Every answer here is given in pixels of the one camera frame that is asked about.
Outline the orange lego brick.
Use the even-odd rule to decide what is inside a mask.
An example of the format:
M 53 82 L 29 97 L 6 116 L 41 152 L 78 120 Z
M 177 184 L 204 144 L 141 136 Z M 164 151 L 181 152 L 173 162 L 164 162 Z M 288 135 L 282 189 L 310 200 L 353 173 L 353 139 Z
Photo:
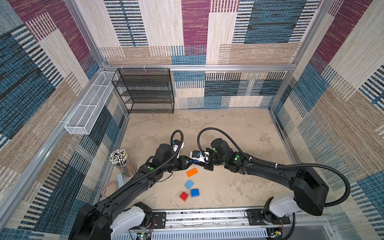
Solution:
M 190 178 L 190 177 L 192 177 L 192 176 L 194 176 L 194 175 L 196 175 L 196 174 L 198 174 L 199 172 L 198 172 L 198 170 L 196 169 L 196 168 L 193 168 L 193 169 L 191 169 L 191 170 L 189 170 L 189 171 L 187 171 L 186 172 L 186 174 L 187 174 L 187 176 Z

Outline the light blue lego brick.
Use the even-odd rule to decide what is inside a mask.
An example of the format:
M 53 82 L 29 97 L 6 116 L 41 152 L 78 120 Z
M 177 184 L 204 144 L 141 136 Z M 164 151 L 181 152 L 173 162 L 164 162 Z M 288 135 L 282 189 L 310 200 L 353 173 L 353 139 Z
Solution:
M 186 187 L 187 189 L 190 189 L 193 185 L 194 185 L 194 182 L 191 181 L 191 180 L 188 180 L 188 181 L 185 183 L 185 187 Z

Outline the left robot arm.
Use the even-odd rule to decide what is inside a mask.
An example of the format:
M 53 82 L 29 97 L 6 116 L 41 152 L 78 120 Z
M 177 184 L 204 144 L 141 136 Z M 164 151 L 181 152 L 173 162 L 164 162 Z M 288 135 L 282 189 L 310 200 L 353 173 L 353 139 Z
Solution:
M 112 240 L 126 230 L 148 226 L 152 210 L 137 203 L 130 210 L 125 208 L 139 195 L 157 183 L 165 172 L 188 169 L 195 160 L 181 156 L 179 146 L 161 144 L 154 156 L 139 167 L 136 174 L 116 192 L 95 205 L 85 204 L 78 212 L 70 240 Z

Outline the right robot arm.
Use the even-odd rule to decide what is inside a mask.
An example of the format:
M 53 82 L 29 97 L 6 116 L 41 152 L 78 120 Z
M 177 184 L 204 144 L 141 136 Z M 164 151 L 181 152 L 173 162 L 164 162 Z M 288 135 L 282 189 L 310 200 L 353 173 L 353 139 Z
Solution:
M 209 161 L 218 161 L 233 173 L 261 177 L 283 185 L 291 193 L 269 198 L 264 206 L 265 217 L 281 218 L 297 212 L 321 216 L 329 187 L 312 167 L 292 167 L 261 160 L 249 154 L 233 151 L 221 138 L 207 148 Z

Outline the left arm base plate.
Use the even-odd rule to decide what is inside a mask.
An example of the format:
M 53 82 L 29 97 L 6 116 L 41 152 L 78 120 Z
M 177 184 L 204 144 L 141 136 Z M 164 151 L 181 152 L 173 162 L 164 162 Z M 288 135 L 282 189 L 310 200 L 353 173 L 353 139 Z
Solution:
M 148 229 L 165 229 L 167 220 L 166 212 L 153 212 Z

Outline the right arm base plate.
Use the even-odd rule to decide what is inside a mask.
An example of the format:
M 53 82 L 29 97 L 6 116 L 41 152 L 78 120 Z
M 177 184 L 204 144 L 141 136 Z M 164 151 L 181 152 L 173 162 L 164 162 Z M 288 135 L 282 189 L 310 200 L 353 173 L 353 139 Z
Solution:
M 276 217 L 272 214 L 263 214 L 263 209 L 247 209 L 244 216 L 248 220 L 250 226 L 267 226 L 267 225 L 290 225 L 291 220 L 289 217 Z

